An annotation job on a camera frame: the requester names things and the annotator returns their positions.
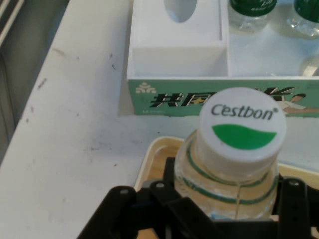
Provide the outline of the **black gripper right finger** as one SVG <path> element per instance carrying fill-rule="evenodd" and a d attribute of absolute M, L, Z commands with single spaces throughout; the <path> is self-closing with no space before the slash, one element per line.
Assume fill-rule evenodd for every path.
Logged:
<path fill-rule="evenodd" d="M 279 175 L 272 215 L 277 215 L 278 239 L 315 239 L 319 230 L 319 190 L 304 180 Z"/>

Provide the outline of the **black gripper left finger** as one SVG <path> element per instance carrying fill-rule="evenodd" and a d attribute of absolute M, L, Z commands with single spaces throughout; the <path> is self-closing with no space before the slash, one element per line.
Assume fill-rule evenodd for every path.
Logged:
<path fill-rule="evenodd" d="M 175 158 L 166 159 L 162 180 L 136 191 L 112 188 L 78 238 L 136 239 L 139 231 L 153 229 L 160 239 L 208 239 L 212 221 L 188 197 L 173 187 Z"/>

